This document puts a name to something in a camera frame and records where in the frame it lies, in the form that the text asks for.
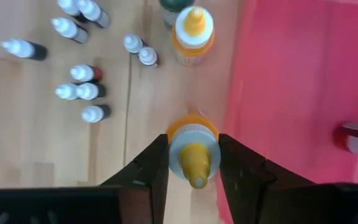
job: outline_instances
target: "white bottle cap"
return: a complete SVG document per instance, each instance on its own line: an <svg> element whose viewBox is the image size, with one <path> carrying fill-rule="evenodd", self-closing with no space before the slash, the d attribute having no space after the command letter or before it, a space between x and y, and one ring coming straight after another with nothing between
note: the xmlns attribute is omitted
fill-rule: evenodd
<svg viewBox="0 0 358 224"><path fill-rule="evenodd" d="M82 120L88 123L96 123L103 119L104 112L99 106L87 106L82 111Z"/></svg>
<svg viewBox="0 0 358 224"><path fill-rule="evenodd" d="M79 0L78 7L82 14L90 21L96 21L102 13L100 7L90 0Z"/></svg>
<svg viewBox="0 0 358 224"><path fill-rule="evenodd" d="M77 6L78 0L58 0L57 4L71 16L77 16L80 14L80 9Z"/></svg>
<svg viewBox="0 0 358 224"><path fill-rule="evenodd" d="M89 65L75 65L70 69L71 77L81 82L88 82L93 79L94 71Z"/></svg>
<svg viewBox="0 0 358 224"><path fill-rule="evenodd" d="M129 34L124 37L124 47L130 53L137 54L143 47L143 41L140 37Z"/></svg>
<svg viewBox="0 0 358 224"><path fill-rule="evenodd" d="M77 26L76 24L62 17L52 18L50 22L53 25L53 28L62 36L66 38L73 38L77 34Z"/></svg>
<svg viewBox="0 0 358 224"><path fill-rule="evenodd" d="M157 53L151 47L144 47L139 51L139 60L144 65L153 65L157 61Z"/></svg>
<svg viewBox="0 0 358 224"><path fill-rule="evenodd" d="M62 99L66 100L74 100L77 99L77 93L76 93L76 85L73 83L66 83L59 85L55 93L57 96L59 96Z"/></svg>
<svg viewBox="0 0 358 224"><path fill-rule="evenodd" d="M99 95L99 89L95 84L83 83L77 86L77 96L84 100L93 100Z"/></svg>
<svg viewBox="0 0 358 224"><path fill-rule="evenodd" d="M214 21L212 19L211 14L206 9L198 7L203 11L202 13L205 18L205 28L203 33L200 35L192 36L185 32L185 19L194 7L198 6L190 6L182 10L182 12L179 13L178 18L175 22L175 32L177 34L177 40L182 46L184 46L184 48L188 49L198 49L206 45L206 43L208 43L209 38L211 38L214 30Z"/></svg>
<svg viewBox="0 0 358 224"><path fill-rule="evenodd" d="M7 52L22 58L31 57L35 52L32 44L20 39L10 39L8 41L1 42L1 47L3 47Z"/></svg>

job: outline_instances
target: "wood grain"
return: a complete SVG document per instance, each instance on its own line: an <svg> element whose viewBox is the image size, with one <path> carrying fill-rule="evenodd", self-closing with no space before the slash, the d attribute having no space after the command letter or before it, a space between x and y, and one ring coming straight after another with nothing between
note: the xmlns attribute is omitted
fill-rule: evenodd
<svg viewBox="0 0 358 224"><path fill-rule="evenodd" d="M68 17L55 1L0 0L0 41L22 38L45 45L43 62L23 60L0 48L0 188L99 184L119 171L193 103L223 126L240 0L198 0L214 17L216 41L204 63L180 65L157 0L99 0L108 29L92 24L84 45L59 36L52 17ZM158 52L158 69L143 67L122 46L125 34L141 36ZM104 71L107 97L94 102L61 100L57 85L72 82L78 63ZM106 103L112 116L98 124L81 120L82 109ZM170 174L166 223L218 223L214 182L192 190Z"/></svg>

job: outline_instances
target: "orange bottle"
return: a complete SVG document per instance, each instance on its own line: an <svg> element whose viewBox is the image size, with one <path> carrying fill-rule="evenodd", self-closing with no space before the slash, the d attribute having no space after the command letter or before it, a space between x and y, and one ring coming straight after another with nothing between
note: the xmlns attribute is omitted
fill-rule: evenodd
<svg viewBox="0 0 358 224"><path fill-rule="evenodd" d="M214 42L214 24L204 8L190 6L182 10L172 27L175 55L184 65L200 63Z"/></svg>

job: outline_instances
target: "bottle nozzle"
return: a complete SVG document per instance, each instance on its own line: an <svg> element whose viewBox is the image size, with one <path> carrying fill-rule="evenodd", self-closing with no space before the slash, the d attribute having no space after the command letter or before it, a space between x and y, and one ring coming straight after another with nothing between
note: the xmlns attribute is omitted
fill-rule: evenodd
<svg viewBox="0 0 358 224"><path fill-rule="evenodd" d="M52 21L52 25L54 25L55 27L60 25L60 21L57 18L53 18L51 19L51 21Z"/></svg>
<svg viewBox="0 0 358 224"><path fill-rule="evenodd" d="M127 44L131 44L133 42L131 36L126 36L125 39L124 39L125 43Z"/></svg>
<svg viewBox="0 0 358 224"><path fill-rule="evenodd" d="M149 53L146 49L142 49L142 50L140 50L140 55L143 57L147 57L147 56L149 56Z"/></svg>
<svg viewBox="0 0 358 224"><path fill-rule="evenodd" d="M208 183L211 156L201 143L187 144L179 155L180 166L190 185L195 189L203 189Z"/></svg>
<svg viewBox="0 0 358 224"><path fill-rule="evenodd" d="M97 120L97 114L95 112L95 106L86 107L81 114L82 120L93 123Z"/></svg>
<svg viewBox="0 0 358 224"><path fill-rule="evenodd" d="M1 42L1 47L8 49L11 47L11 43L9 41Z"/></svg>
<svg viewBox="0 0 358 224"><path fill-rule="evenodd" d="M86 1L85 0L79 0L78 5L79 6L86 6Z"/></svg>
<svg viewBox="0 0 358 224"><path fill-rule="evenodd" d="M200 35L205 30L205 16L201 7L190 10L184 21L183 28L188 35Z"/></svg>
<svg viewBox="0 0 358 224"><path fill-rule="evenodd" d="M71 73L72 75L78 75L78 74L79 74L77 68L72 68L72 69L70 69L70 73Z"/></svg>
<svg viewBox="0 0 358 224"><path fill-rule="evenodd" d="M57 88L55 90L55 93L56 93L56 95L60 96L62 93L64 93L64 90L62 90L61 88Z"/></svg>

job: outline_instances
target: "white dropper tip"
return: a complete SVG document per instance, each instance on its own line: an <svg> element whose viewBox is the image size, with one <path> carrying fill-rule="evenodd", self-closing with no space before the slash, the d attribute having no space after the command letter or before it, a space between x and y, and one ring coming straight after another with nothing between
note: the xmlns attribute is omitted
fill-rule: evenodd
<svg viewBox="0 0 358 224"><path fill-rule="evenodd" d="M55 90L56 95L62 96L65 93L65 90L60 86Z"/></svg>
<svg viewBox="0 0 358 224"><path fill-rule="evenodd" d="M125 37L125 43L127 43L127 44L131 44L132 43L132 37L131 36L127 36L127 37Z"/></svg>
<svg viewBox="0 0 358 224"><path fill-rule="evenodd" d="M1 47L8 49L9 47L11 47L11 43L9 43L9 41L3 41L1 42Z"/></svg>
<svg viewBox="0 0 358 224"><path fill-rule="evenodd" d="M61 7L70 7L72 5L72 0L58 0L57 4Z"/></svg>
<svg viewBox="0 0 358 224"><path fill-rule="evenodd" d="M79 0L78 5L85 7L86 6L86 1L85 0Z"/></svg>
<svg viewBox="0 0 358 224"><path fill-rule="evenodd" d="M85 94L85 91L83 89L81 89L81 88L77 88L76 92L77 92L78 96L83 96Z"/></svg>
<svg viewBox="0 0 358 224"><path fill-rule="evenodd" d="M79 74L77 68L72 68L72 69L70 69L70 73L71 73L72 75L78 75L78 74Z"/></svg>
<svg viewBox="0 0 358 224"><path fill-rule="evenodd" d="M89 109L85 109L81 114L82 120L86 122L92 122L95 119L94 111L91 111Z"/></svg>
<svg viewBox="0 0 358 224"><path fill-rule="evenodd" d="M56 27L60 25L60 21L57 18L53 18L52 20L52 24Z"/></svg>
<svg viewBox="0 0 358 224"><path fill-rule="evenodd" d="M147 52L147 50L142 49L142 50L140 51L140 55L143 56L143 57L147 57L147 56L149 55L149 53Z"/></svg>

